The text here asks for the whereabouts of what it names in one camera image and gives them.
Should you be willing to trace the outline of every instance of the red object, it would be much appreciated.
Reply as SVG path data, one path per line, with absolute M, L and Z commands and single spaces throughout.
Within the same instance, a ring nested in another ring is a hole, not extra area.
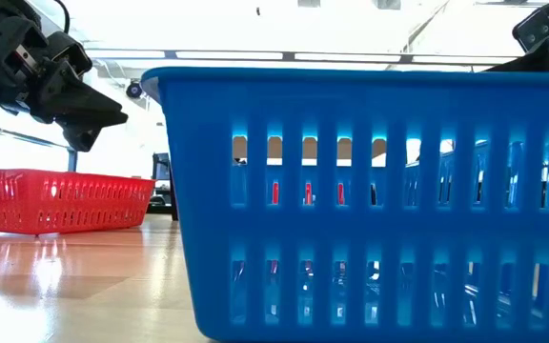
M 344 186 L 338 184 L 338 205 L 344 205 Z
M 306 205 L 313 205 L 313 190 L 311 184 L 306 184 Z
M 278 182 L 273 183 L 273 204 L 278 205 Z
M 134 227 L 143 222 L 154 183 L 76 172 L 0 171 L 0 232 Z

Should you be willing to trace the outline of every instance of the laundry basket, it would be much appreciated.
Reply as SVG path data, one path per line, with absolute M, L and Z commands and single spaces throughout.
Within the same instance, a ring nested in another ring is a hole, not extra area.
M 0 232 L 122 229 L 143 222 L 153 180 L 0 170 Z
M 208 337 L 549 341 L 549 73 L 167 68 L 143 86 L 167 117 Z M 305 137 L 316 166 L 302 166 Z

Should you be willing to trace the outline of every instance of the white wall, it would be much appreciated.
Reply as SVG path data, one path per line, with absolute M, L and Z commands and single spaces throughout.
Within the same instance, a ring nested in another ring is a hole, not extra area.
M 129 120 L 126 124 L 103 129 L 92 150 L 79 153 L 77 171 L 151 178 L 156 128 L 153 116 L 106 80 L 96 77 L 95 71 L 91 71 L 84 81 L 122 104 L 122 111 L 129 116 Z

